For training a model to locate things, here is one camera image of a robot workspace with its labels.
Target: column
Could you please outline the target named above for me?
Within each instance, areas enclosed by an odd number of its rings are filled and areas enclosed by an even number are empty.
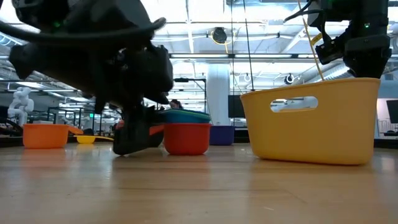
[[[207,74],[207,113],[214,125],[229,125],[229,65],[210,64]]]

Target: yellow basket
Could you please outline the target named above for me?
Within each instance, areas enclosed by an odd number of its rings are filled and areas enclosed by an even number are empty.
[[[262,159],[359,165],[373,155],[380,80],[353,78],[241,96],[253,153]],[[281,98],[314,96],[314,109],[273,112]]]

